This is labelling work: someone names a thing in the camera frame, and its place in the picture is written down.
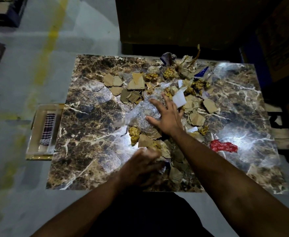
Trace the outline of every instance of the red paper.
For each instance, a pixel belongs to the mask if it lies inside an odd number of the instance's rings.
[[[228,151],[230,153],[238,151],[238,147],[233,143],[230,142],[221,143],[219,140],[213,140],[210,143],[210,148],[215,152],[218,152],[220,150]]]

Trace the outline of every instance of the gray floor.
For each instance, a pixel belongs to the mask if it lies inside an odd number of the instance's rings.
[[[68,1],[64,18],[60,1]],[[53,45],[50,30],[58,26]],[[7,47],[0,63],[0,236],[29,236],[86,193],[45,190],[50,162],[24,160],[34,106],[64,103],[77,53],[121,55],[115,0],[29,0],[18,29],[0,27],[0,42]],[[206,193],[178,195],[214,236],[236,236]],[[289,193],[276,197],[289,207]]]

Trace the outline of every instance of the forearm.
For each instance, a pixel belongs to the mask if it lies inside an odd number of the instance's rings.
[[[177,131],[172,137],[202,186],[239,235],[289,234],[287,207],[184,131]]]
[[[45,223],[33,237],[83,236],[120,191],[118,178],[108,180]]]

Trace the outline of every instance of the trash pile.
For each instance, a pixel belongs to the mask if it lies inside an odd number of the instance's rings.
[[[184,110],[182,124],[186,132],[198,141],[204,142],[204,136],[208,132],[204,116],[216,112],[217,107],[209,99],[214,90],[209,80],[210,69],[206,66],[198,70],[194,65],[199,53],[198,46],[198,54],[194,59],[186,55],[182,60],[177,60],[174,54],[167,52],[160,58],[162,65],[150,66],[146,72],[133,72],[128,78],[110,74],[104,76],[104,85],[113,95],[120,95],[120,100],[124,104],[134,104],[133,110],[125,117],[125,124],[129,126],[131,145],[138,143],[138,147],[159,150],[162,156],[159,160],[170,163],[169,179],[174,183],[182,182],[189,164],[174,141],[151,126],[145,120],[145,116],[160,118],[158,110],[149,99],[155,98],[165,105],[161,96],[164,92],[178,108]]]

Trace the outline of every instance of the table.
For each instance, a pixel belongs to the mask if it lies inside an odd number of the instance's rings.
[[[130,158],[137,148],[122,122],[133,106],[123,104],[103,84],[103,75],[119,75],[160,66],[158,58],[78,55],[63,112],[46,188],[93,189]],[[280,159],[252,64],[198,61],[216,77],[210,96],[218,107],[203,115],[209,124],[204,144],[213,139],[232,142],[238,153],[219,154],[244,171],[266,190],[283,193],[287,188],[279,168]],[[164,174],[147,191],[202,192],[189,170],[175,184]]]

